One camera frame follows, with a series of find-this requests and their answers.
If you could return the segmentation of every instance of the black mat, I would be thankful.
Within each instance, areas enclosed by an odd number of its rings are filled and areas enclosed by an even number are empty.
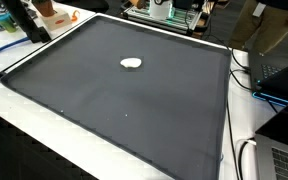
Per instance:
[[[213,180],[229,54],[95,17],[2,83],[176,179]],[[126,57],[143,64],[127,70],[120,65]]]

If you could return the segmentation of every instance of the gray fabric surface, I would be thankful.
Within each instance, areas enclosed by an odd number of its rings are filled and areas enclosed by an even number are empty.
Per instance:
[[[96,17],[2,83],[176,179],[215,180],[229,65],[226,51]]]

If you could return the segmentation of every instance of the white table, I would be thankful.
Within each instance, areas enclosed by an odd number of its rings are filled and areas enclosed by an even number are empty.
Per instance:
[[[69,29],[76,27],[81,22],[85,21],[86,19],[92,17],[95,13],[91,11],[86,11],[83,9],[67,6],[64,4],[53,2],[54,8],[61,8],[64,9],[70,16],[72,16],[75,10],[80,12],[80,16],[76,22],[73,22],[72,26],[65,26],[55,31],[49,31],[49,34],[52,40],[56,39],[63,33],[67,32]],[[33,5],[30,4],[29,6],[31,9],[36,10]],[[34,20],[38,27],[44,26],[43,21],[40,18]],[[18,27],[18,30],[15,33],[8,33],[6,31],[0,32],[0,47],[19,40],[21,38],[26,37],[26,34]],[[10,67],[14,63],[22,60],[28,54],[38,50],[39,48],[47,45],[46,43],[35,43],[33,44],[31,41],[27,41],[21,43],[19,45],[13,46],[7,50],[0,52],[0,71],[5,70],[6,68]]]
[[[134,22],[126,20],[121,21],[218,48],[225,48],[220,45],[196,40],[145,25],[139,25]],[[30,55],[25,58],[14,67],[25,62],[32,56],[33,55]],[[236,51],[235,56],[242,64],[247,65],[246,53]],[[232,61],[232,69],[237,68],[238,66],[236,66],[234,61]],[[247,75],[237,72],[236,76],[239,78],[241,83],[245,86],[249,86],[249,77]],[[231,110],[234,144],[236,144],[239,139],[246,139],[254,136],[254,131],[274,115],[273,110],[266,102],[252,98],[251,93],[239,87],[233,78],[230,80],[228,101]],[[58,154],[67,158],[98,179],[171,179],[166,174],[141,161],[137,157],[119,149],[72,122],[65,120],[50,110],[12,92],[1,84],[0,117],[4,118],[9,123],[53,149]],[[228,132],[228,124],[226,121],[223,137],[224,160],[221,163],[220,170],[221,180],[236,179]],[[256,180],[257,175],[254,147],[247,147],[243,162],[244,179]]]

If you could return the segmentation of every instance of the laptop keyboard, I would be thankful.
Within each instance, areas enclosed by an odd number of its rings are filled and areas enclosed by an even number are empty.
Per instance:
[[[262,71],[263,71],[264,79],[266,79],[266,78],[274,75],[275,73],[281,71],[281,69],[270,66],[270,65],[262,64]]]
[[[272,148],[276,179],[288,180],[288,153]]]

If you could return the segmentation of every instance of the laptop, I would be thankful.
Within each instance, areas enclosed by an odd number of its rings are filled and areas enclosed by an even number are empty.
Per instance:
[[[288,59],[249,53],[253,97],[288,105]]]
[[[288,180],[288,106],[256,131],[260,180]]]

